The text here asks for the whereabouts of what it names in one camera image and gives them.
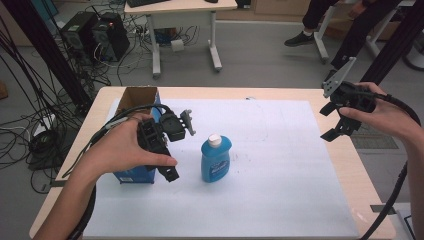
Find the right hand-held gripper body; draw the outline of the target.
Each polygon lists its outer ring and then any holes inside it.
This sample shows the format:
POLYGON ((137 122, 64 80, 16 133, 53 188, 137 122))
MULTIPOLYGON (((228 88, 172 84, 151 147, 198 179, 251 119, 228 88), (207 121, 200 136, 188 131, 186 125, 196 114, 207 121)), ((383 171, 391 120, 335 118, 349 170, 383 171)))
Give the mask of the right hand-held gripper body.
MULTIPOLYGON (((350 107, 371 113, 376 107, 374 98, 369 90, 345 81, 345 77, 355 61, 355 57, 350 57, 348 62, 324 85, 323 96, 328 98, 329 102, 337 105, 337 108, 334 110, 336 112, 339 112, 341 107, 350 107)), ((340 135, 351 135, 354 131, 358 130, 360 126, 360 121, 340 114, 340 120, 334 129, 336 129, 340 135)))

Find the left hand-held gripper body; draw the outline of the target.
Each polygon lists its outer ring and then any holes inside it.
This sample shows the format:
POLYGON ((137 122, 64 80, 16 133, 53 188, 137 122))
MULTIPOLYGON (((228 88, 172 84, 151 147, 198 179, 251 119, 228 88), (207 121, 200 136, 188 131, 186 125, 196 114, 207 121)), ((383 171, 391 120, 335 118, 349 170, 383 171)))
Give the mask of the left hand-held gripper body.
POLYGON ((143 120, 138 125, 139 146, 149 152, 169 155, 167 141, 182 140, 186 132, 189 132, 191 136, 196 133, 192 126, 191 113, 190 109, 186 109, 179 117, 170 112, 162 115, 158 122, 154 119, 143 120))

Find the person's right hand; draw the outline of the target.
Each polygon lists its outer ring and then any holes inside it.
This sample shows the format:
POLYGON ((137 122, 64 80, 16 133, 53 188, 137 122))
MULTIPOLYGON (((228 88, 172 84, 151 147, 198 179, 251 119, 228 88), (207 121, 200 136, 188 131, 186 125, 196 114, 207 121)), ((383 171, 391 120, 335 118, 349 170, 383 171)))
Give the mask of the person's right hand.
POLYGON ((404 144, 418 143, 424 139, 424 129, 404 110, 383 100, 377 101, 372 113, 349 107, 342 107, 339 112, 343 116, 366 123, 383 133, 394 136, 404 144))

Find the person's left hand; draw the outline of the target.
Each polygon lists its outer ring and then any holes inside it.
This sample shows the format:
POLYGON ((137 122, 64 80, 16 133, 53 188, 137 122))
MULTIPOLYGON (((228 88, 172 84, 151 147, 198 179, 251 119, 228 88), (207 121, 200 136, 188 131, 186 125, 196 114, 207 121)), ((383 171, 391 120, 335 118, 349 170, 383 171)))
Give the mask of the person's left hand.
POLYGON ((173 157, 148 152, 139 146, 138 124, 151 118, 151 115, 136 113, 113 127, 83 154, 72 175, 96 182, 106 173, 129 170, 137 166, 176 166, 177 160, 173 157))

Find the grey floor grate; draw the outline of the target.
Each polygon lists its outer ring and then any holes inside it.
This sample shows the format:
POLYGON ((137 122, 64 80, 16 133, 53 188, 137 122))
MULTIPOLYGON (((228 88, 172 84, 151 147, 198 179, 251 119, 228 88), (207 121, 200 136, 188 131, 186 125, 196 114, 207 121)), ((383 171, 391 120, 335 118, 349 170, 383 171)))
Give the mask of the grey floor grate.
POLYGON ((381 134, 355 134, 351 140, 357 149, 397 149, 392 137, 381 134))

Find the blue detergent bottle white cap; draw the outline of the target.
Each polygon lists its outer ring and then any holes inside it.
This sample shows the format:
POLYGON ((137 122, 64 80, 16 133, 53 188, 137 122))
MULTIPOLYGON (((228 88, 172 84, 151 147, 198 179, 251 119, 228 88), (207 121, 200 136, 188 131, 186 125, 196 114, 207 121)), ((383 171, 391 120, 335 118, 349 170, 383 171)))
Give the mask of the blue detergent bottle white cap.
POLYGON ((216 182, 228 173, 231 147, 230 139, 219 134, 211 134, 202 144, 201 174, 205 182, 216 182))

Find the open blue cardboard box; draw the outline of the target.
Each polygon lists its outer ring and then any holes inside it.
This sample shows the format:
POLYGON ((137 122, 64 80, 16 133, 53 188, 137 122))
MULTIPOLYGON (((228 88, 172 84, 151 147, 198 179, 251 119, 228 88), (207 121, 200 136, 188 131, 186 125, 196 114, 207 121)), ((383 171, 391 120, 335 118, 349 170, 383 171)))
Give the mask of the open blue cardboard box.
MULTIPOLYGON (((127 87, 120 99, 116 98, 109 109, 108 118, 123 110, 147 104, 160 104, 160 95, 156 87, 127 87)), ((120 183, 154 183, 155 170, 147 170, 139 166, 130 170, 115 172, 120 183)))

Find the white foam mat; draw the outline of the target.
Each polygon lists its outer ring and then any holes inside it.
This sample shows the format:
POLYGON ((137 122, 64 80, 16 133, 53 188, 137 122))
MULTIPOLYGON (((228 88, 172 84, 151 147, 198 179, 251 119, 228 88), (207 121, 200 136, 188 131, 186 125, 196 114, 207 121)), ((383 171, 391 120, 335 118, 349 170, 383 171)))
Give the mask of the white foam mat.
POLYGON ((196 133, 169 145, 179 179, 97 183, 87 239, 358 237, 345 194, 311 106, 295 100, 168 99, 192 111, 196 133), (230 168, 207 183, 201 146, 211 134, 230 139, 230 168))

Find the grey tape strip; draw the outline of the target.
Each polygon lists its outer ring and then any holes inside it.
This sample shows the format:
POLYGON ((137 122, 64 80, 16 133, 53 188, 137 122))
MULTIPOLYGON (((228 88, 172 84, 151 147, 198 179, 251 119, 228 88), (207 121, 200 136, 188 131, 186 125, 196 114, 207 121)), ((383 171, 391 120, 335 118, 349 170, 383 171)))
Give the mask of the grey tape strip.
POLYGON ((371 205, 371 210, 374 213, 381 213, 384 209, 387 208, 387 214, 393 215, 396 213, 395 209, 392 206, 387 207, 385 204, 374 204, 371 205))

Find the black computer tower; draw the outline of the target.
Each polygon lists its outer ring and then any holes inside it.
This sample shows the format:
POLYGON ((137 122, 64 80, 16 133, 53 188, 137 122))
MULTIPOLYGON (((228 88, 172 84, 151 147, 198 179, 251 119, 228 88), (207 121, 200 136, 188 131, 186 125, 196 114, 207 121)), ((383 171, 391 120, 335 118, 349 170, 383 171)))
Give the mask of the black computer tower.
POLYGON ((81 65, 93 64, 96 41, 92 28, 98 18, 94 12, 78 12, 61 29, 61 34, 72 48, 72 54, 81 65))
POLYGON ((130 45, 121 16, 112 12, 102 14, 92 27, 92 32, 106 60, 120 61, 130 45))

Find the white desk with metal legs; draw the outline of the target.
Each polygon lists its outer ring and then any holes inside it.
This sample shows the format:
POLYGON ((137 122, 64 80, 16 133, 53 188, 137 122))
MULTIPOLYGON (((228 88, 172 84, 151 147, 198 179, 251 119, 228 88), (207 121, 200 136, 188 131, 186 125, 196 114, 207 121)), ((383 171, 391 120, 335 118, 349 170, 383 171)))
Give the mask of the white desk with metal legs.
POLYGON ((216 47, 216 14, 219 11, 236 8, 235 0, 217 0, 216 3, 210 3, 207 0, 168 0, 138 7, 125 4, 124 12, 130 15, 146 16, 152 43, 152 77, 158 79, 161 75, 161 57, 155 30, 183 26, 209 26, 208 49, 213 69, 219 72, 222 69, 222 63, 216 47))

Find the black keyboard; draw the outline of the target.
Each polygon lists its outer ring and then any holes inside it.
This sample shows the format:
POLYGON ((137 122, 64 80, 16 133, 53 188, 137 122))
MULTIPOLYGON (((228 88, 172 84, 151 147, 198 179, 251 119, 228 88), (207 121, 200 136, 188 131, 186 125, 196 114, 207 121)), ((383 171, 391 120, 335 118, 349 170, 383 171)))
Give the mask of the black keyboard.
POLYGON ((170 0, 126 0, 126 3, 128 4, 129 7, 134 8, 134 7, 146 6, 146 5, 151 5, 151 4, 156 4, 156 3, 166 2, 166 1, 170 1, 170 0))

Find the white power strip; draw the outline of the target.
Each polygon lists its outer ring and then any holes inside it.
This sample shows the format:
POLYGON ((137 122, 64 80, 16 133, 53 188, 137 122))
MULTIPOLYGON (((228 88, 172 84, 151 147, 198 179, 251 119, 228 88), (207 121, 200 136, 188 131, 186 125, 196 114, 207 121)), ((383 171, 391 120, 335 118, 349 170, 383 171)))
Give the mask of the white power strip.
POLYGON ((48 114, 43 116, 36 126, 33 136, 37 136, 40 133, 50 130, 55 122, 56 116, 54 114, 48 114))

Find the black metal frame post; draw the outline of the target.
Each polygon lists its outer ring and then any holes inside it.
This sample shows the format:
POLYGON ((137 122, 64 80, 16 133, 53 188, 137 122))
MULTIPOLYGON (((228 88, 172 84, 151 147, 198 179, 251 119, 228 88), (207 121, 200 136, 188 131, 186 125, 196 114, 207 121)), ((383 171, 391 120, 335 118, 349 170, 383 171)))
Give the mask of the black metal frame post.
POLYGON ((396 31, 377 55, 361 82, 379 85, 424 29, 424 0, 416 0, 396 31))
POLYGON ((62 85, 80 115, 93 103, 31 0, 0 0, 62 85))

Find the white metal table frame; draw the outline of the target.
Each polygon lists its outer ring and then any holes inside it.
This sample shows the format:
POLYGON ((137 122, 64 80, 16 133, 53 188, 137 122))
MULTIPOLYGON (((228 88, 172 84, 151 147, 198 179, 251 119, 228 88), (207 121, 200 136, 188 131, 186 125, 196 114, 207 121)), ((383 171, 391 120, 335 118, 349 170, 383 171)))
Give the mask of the white metal table frame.
POLYGON ((327 61, 329 60, 329 55, 325 47, 325 44, 323 42, 323 37, 334 12, 335 12, 335 7, 330 6, 327 12, 324 14, 324 19, 322 21, 322 24, 319 27, 319 30, 314 33, 314 40, 318 50, 318 55, 323 64, 326 64, 327 61))

